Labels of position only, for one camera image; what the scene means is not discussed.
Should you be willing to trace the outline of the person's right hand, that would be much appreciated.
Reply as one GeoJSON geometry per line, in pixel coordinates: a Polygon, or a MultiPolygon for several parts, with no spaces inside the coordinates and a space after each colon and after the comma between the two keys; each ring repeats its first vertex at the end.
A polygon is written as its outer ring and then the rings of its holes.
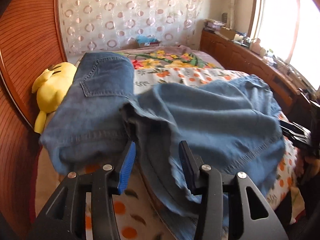
{"type": "Polygon", "coordinates": [[[319,173],[319,159],[299,155],[296,161],[295,173],[297,177],[306,176],[307,180],[313,178],[319,173]]]}

